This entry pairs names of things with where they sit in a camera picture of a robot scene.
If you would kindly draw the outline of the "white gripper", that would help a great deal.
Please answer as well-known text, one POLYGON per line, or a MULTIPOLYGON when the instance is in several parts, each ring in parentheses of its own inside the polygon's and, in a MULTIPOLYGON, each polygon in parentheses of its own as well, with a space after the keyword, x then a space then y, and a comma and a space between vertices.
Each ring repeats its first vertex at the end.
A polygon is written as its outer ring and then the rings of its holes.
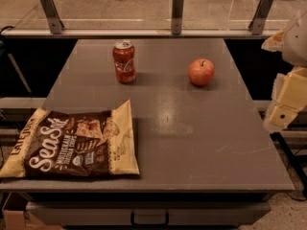
POLYGON ((287 75, 278 73, 272 88, 272 100, 265 114, 266 131, 279 132, 288 127, 307 106, 307 11, 298 11, 286 29, 267 38, 261 48, 281 52, 295 66, 287 75))

